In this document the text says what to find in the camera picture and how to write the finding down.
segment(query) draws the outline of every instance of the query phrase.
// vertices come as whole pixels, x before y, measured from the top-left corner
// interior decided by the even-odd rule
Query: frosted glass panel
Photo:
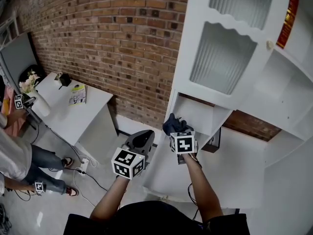
[[[205,23],[190,80],[231,94],[245,71],[256,43],[219,23]]]
[[[272,0],[210,0],[209,7],[232,15],[250,27],[263,29]]]

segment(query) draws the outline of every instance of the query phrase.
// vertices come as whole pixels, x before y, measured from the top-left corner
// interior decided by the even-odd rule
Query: tiled floor
[[[36,137],[36,131],[28,128],[24,134],[26,140],[33,141]],[[125,135],[120,134],[115,142],[115,148],[108,150],[107,161],[105,164],[98,164],[97,167],[91,165],[87,168],[87,173],[92,175],[98,183],[104,188],[109,188],[115,180],[115,175],[112,172],[111,157],[116,149],[127,139]],[[40,126],[40,133],[35,142],[35,145],[44,149],[56,152],[57,156],[71,156],[76,161],[73,167],[80,166],[77,157],[73,150],[61,139],[55,136],[44,125]],[[155,148],[153,147],[149,160],[151,159]],[[51,172],[44,169],[46,173],[55,177],[56,172]],[[68,185],[73,184],[73,171],[64,170],[60,179],[64,180]],[[63,234],[67,217],[70,213],[75,213],[83,216],[89,216],[93,210],[93,206],[85,200],[82,195],[88,198],[94,205],[105,194],[91,178],[81,176],[75,172],[75,182],[80,190],[80,195],[77,197],[69,197],[60,195],[54,192],[46,192],[42,196],[32,196],[28,202],[24,202],[18,198],[15,192],[5,192],[5,197],[0,197],[0,202],[4,203],[8,212],[9,219],[12,223],[10,234],[13,235],[61,235]],[[28,196],[20,193],[20,196],[27,199]],[[134,179],[130,182],[127,192],[125,193],[121,206],[144,200],[156,199],[152,195],[144,192],[144,189]],[[168,202],[178,208],[182,213],[192,218],[197,210],[192,203],[177,203]],[[226,213],[231,213],[232,210],[225,210]],[[196,220],[200,221],[200,215],[197,215]]]

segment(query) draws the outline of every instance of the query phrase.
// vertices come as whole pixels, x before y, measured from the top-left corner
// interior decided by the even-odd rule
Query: jeans
[[[30,185],[34,184],[35,181],[43,182],[44,184],[46,184],[47,190],[64,194],[67,189],[65,182],[63,180],[52,178],[48,174],[44,173],[41,169],[39,169],[41,167],[63,170],[64,165],[62,163],[62,160],[50,151],[44,150],[35,145],[31,145],[31,147],[31,166],[24,180]]]

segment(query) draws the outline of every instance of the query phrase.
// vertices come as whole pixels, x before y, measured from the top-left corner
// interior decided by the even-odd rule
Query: white shirt
[[[26,177],[32,154],[30,143],[4,132],[6,124],[6,116],[0,113],[0,194],[4,193],[4,176],[18,181]]]

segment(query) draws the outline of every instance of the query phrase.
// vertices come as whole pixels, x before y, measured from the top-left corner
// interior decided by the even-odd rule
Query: black object on desk
[[[62,86],[68,86],[71,83],[71,79],[68,74],[62,74],[60,76],[60,82]]]

